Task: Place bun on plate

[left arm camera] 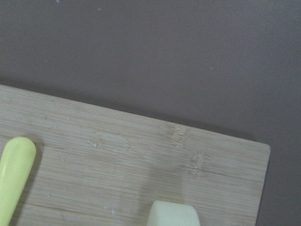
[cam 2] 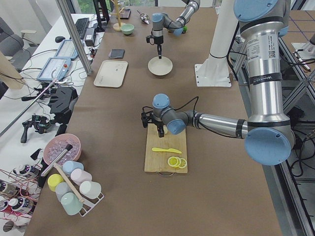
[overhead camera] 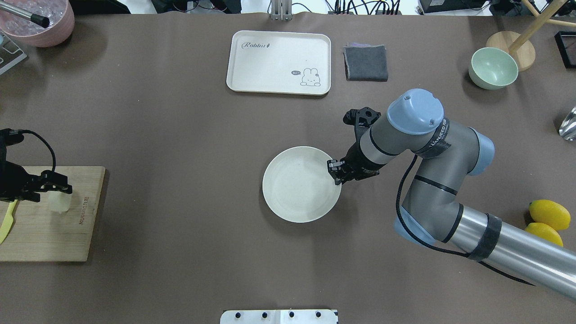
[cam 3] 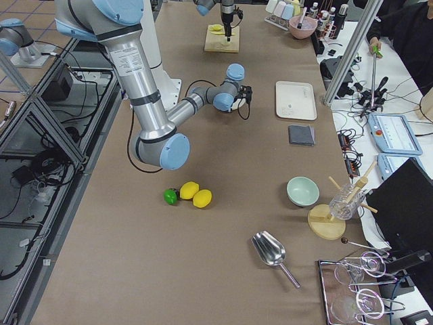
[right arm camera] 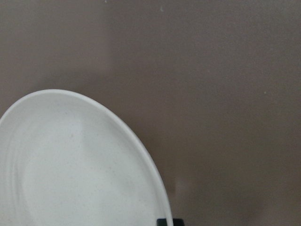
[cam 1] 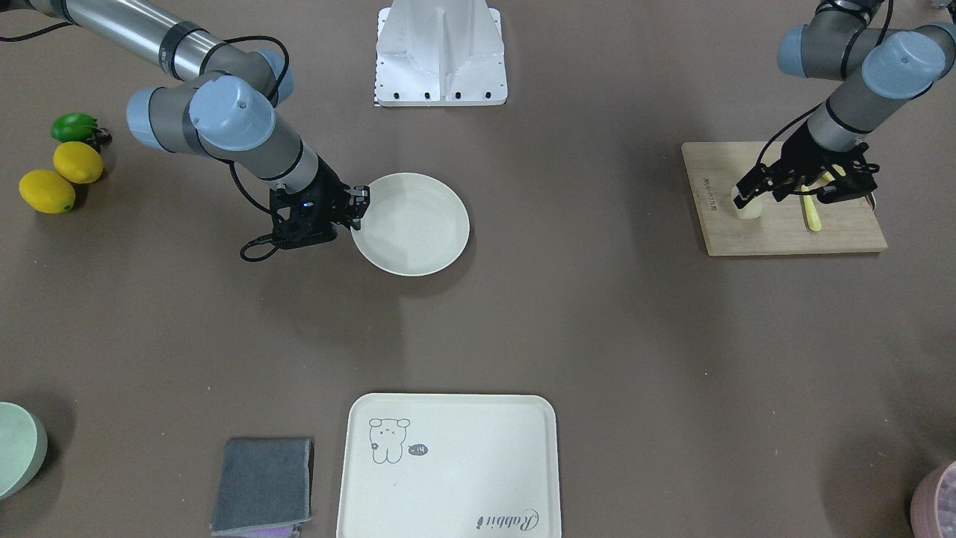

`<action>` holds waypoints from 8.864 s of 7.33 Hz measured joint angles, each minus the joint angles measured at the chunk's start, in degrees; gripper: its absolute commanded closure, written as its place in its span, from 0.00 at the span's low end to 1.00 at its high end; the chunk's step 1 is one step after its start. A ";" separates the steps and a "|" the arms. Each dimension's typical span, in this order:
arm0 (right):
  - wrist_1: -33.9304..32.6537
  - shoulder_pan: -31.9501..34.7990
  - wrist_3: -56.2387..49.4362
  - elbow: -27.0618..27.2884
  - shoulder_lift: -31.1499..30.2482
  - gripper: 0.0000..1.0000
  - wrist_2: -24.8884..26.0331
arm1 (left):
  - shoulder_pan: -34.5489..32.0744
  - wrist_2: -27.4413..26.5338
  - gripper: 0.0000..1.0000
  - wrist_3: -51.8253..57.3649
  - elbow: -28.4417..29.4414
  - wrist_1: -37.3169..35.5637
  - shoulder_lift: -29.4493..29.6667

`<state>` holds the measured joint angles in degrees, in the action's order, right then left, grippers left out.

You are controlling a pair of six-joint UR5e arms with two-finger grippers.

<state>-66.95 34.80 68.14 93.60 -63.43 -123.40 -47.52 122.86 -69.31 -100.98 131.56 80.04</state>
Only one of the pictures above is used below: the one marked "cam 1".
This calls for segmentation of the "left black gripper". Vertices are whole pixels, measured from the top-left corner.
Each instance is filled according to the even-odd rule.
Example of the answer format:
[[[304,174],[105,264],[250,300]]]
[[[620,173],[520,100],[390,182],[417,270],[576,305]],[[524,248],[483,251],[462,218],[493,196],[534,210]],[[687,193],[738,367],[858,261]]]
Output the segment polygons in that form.
[[[745,208],[764,193],[771,193],[776,202],[799,197],[801,184],[810,186],[819,178],[824,184],[810,194],[823,204],[870,197],[878,187],[875,174],[880,167],[867,162],[868,149],[864,142],[847,151],[824,149],[810,136],[808,126],[800,126],[783,144],[775,163],[752,167],[736,183],[732,201],[736,208]]]

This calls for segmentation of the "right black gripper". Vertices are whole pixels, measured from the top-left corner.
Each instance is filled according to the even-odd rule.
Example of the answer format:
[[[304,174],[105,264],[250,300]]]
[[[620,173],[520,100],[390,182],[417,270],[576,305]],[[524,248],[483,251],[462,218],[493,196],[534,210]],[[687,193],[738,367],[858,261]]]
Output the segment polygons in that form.
[[[280,250],[334,241],[337,225],[362,230],[364,214],[352,211],[367,211],[371,188],[346,186],[322,159],[317,160],[314,171],[313,181],[304,190],[290,194],[277,188],[270,193],[272,242]]]

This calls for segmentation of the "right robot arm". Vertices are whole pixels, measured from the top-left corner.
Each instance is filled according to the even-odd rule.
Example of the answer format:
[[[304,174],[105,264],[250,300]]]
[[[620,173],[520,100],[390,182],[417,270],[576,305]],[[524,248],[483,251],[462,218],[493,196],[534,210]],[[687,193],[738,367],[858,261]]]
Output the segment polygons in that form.
[[[370,188],[342,183],[276,111],[294,87],[284,46],[245,52],[147,1],[4,1],[2,10],[86,28],[177,79],[131,96],[127,126],[144,146],[243,167],[269,187],[261,211],[272,231],[248,248],[292,250],[334,241],[339,227],[361,229]]]

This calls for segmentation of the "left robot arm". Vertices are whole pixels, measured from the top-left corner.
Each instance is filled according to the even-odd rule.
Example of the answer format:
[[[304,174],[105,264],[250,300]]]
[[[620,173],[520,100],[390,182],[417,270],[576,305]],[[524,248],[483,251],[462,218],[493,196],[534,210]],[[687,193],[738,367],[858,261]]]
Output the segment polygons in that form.
[[[865,137],[954,69],[952,21],[910,31],[873,28],[880,6],[822,1],[810,23],[785,34],[777,52],[782,72],[838,81],[839,87],[784,127],[778,160],[758,158],[736,183],[738,210],[762,194],[832,204],[873,193],[880,167],[865,159]]]

